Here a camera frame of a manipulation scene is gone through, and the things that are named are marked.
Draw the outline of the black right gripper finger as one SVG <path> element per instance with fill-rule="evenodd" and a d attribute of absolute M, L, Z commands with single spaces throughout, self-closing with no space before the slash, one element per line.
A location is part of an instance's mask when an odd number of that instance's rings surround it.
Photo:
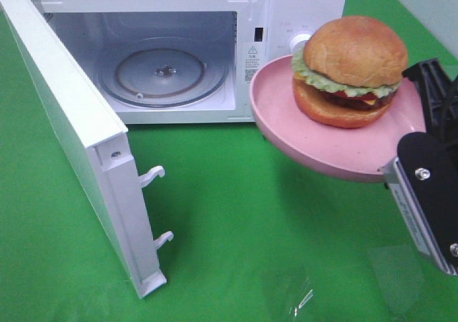
<path fill-rule="evenodd" d="M 419 93 L 427 133 L 438 140 L 457 139 L 457 77 L 451 80 L 440 60 L 424 60 L 402 72 Z"/>

